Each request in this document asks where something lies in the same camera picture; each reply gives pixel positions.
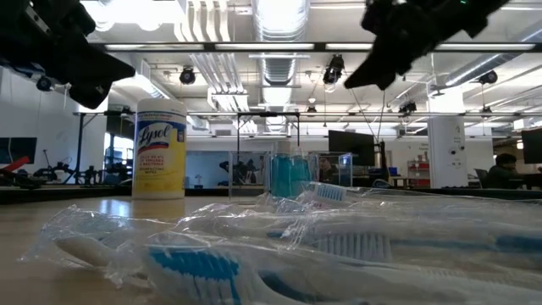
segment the chair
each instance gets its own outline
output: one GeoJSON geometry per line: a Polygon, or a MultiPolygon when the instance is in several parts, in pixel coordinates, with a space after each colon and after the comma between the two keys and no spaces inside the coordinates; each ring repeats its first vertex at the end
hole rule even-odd
{"type": "Polygon", "coordinates": [[[478,179],[480,180],[480,186],[482,188],[488,188],[485,184],[486,179],[488,177],[488,171],[485,169],[474,169],[476,171],[476,175],[478,176],[478,179]]]}

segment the lysol logo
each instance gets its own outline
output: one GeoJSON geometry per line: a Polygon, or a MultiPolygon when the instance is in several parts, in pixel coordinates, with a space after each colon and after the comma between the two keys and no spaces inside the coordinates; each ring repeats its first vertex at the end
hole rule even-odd
{"type": "Polygon", "coordinates": [[[168,148],[170,131],[171,125],[169,124],[152,124],[140,130],[137,137],[139,147],[137,154],[152,149],[168,148]]]}

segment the white column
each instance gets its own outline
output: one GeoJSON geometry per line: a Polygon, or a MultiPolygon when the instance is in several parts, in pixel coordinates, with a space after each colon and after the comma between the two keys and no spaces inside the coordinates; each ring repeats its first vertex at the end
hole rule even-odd
{"type": "MultiPolygon", "coordinates": [[[[441,93],[444,95],[429,97],[429,112],[465,111],[461,88],[450,88],[441,93]]],[[[434,116],[428,121],[428,132],[431,187],[468,186],[464,118],[434,116]]]]}

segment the lysol wipes container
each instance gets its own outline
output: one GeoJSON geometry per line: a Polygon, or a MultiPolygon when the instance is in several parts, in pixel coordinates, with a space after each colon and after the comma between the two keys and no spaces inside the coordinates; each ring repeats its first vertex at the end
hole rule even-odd
{"type": "Polygon", "coordinates": [[[186,106],[148,98],[137,104],[134,199],[185,197],[186,106]]]}

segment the black screen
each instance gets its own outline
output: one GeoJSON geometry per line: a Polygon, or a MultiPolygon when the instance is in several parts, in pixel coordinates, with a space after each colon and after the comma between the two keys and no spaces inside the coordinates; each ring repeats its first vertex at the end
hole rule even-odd
{"type": "Polygon", "coordinates": [[[328,131],[328,149],[332,153],[353,153],[352,163],[374,166],[374,136],[345,131],[328,131]]]}
{"type": "Polygon", "coordinates": [[[522,131],[525,164],[542,163],[542,129],[522,131]]]}
{"type": "Polygon", "coordinates": [[[20,158],[28,157],[34,163],[37,138],[0,138],[0,164],[11,164],[20,158]]]}

